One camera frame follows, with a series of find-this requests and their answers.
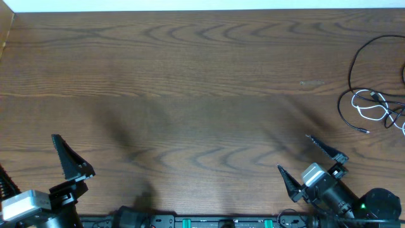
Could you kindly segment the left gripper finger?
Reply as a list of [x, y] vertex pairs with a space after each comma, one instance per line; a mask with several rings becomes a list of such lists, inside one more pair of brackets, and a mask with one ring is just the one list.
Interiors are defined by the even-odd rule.
[[3, 167], [0, 168], [1, 201], [21, 193]]
[[72, 150], [61, 135], [51, 137], [67, 181], [83, 181], [95, 176], [92, 165]]

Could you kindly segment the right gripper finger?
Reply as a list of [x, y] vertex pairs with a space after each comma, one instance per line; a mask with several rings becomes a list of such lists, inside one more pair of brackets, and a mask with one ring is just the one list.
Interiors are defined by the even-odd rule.
[[345, 164], [348, 160], [349, 157], [344, 154], [343, 152], [326, 145], [324, 142], [319, 140], [317, 137], [312, 136], [312, 135], [307, 135], [308, 138], [312, 140], [312, 142], [317, 145], [329, 158], [332, 160], [336, 161], [339, 164]]
[[300, 199], [303, 199], [305, 202], [309, 202], [309, 197], [306, 192], [307, 186], [301, 185], [298, 181], [291, 176], [286, 169], [283, 168], [281, 165], [277, 165], [277, 168], [282, 176], [282, 179], [285, 183], [285, 187], [287, 190], [287, 194], [289, 198], [294, 202], [297, 203]]

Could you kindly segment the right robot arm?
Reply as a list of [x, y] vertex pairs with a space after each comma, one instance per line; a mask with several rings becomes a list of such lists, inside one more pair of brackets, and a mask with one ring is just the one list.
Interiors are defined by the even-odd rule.
[[300, 218], [305, 227], [400, 227], [401, 200], [384, 188], [373, 188], [362, 197], [356, 196], [343, 182], [348, 173], [344, 164], [349, 157], [326, 145], [315, 136], [309, 136], [335, 164], [328, 170], [312, 163], [298, 183], [281, 165], [277, 168], [283, 178], [287, 194], [293, 202], [304, 200], [318, 212]]

